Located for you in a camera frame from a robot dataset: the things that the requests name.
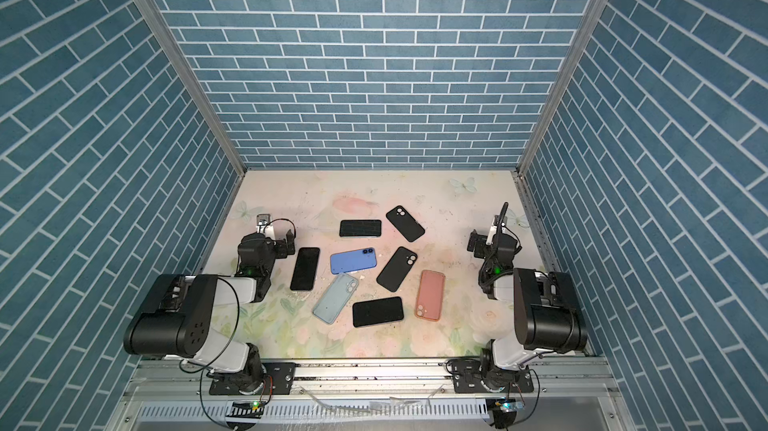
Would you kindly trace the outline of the blue phone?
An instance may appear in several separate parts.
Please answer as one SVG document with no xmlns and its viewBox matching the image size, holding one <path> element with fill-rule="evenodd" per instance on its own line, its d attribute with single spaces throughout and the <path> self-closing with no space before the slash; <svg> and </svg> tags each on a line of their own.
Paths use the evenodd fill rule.
<svg viewBox="0 0 768 431">
<path fill-rule="evenodd" d="M 377 257 L 373 248 L 364 248 L 333 254 L 330 257 L 333 275 L 373 269 L 377 266 Z"/>
</svg>

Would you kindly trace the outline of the light blue phone case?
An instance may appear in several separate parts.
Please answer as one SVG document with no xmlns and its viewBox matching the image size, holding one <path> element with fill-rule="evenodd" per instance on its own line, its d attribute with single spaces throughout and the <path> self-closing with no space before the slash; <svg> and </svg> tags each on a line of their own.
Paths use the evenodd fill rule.
<svg viewBox="0 0 768 431">
<path fill-rule="evenodd" d="M 313 308 L 312 314 L 326 324 L 333 324 L 358 286 L 359 280 L 354 276 L 337 275 Z"/>
</svg>

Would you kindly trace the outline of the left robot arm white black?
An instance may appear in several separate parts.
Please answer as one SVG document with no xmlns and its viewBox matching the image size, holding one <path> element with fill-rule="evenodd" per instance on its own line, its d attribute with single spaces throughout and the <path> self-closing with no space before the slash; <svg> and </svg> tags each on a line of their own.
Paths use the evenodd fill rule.
<svg viewBox="0 0 768 431">
<path fill-rule="evenodd" d="M 145 357 L 176 356 L 205 372 L 212 395 L 288 395 L 294 363 L 265 365 L 258 347 L 211 328 L 214 308 L 233 304 L 235 323 L 241 306 L 259 303 L 271 286 L 275 261 L 295 253 L 294 230 L 276 240 L 265 231 L 242 238 L 233 276 L 163 274 L 148 291 L 124 334 L 127 353 Z"/>
</svg>

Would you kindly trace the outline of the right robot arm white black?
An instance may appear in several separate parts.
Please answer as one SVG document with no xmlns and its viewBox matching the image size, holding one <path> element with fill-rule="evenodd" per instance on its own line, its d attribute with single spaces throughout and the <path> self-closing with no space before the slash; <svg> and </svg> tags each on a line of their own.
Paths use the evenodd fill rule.
<svg viewBox="0 0 768 431">
<path fill-rule="evenodd" d="M 478 378 L 484 387 L 494 392 L 525 383 L 533 360 L 585 349 L 588 326 L 568 274 L 516 267 L 514 258 L 522 246 L 500 228 L 489 235 L 473 231 L 467 250 L 482 261 L 481 291 L 513 307 L 513 333 L 490 340 L 482 349 Z"/>
</svg>

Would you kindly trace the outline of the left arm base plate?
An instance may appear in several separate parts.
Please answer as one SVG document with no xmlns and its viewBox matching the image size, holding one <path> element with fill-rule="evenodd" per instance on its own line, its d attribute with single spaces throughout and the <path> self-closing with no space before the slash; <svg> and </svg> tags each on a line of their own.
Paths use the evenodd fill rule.
<svg viewBox="0 0 768 431">
<path fill-rule="evenodd" d="M 262 363 L 262 377 L 257 381 L 257 387 L 253 392 L 240 390 L 237 378 L 233 373 L 211 375 L 211 384 L 208 387 L 212 396 L 267 396 L 267 386 L 272 383 L 272 395 L 289 395 L 293 386 L 298 365 L 295 362 L 277 361 Z"/>
</svg>

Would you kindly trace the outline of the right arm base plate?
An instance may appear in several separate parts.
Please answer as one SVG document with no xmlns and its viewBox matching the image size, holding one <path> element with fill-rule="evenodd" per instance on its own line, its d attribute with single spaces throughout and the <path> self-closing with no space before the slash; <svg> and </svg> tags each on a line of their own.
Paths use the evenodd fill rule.
<svg viewBox="0 0 768 431">
<path fill-rule="evenodd" d="M 534 383 L 529 373 L 483 364 L 477 358 L 448 359 L 444 363 L 444 369 L 458 394 L 534 391 Z"/>
</svg>

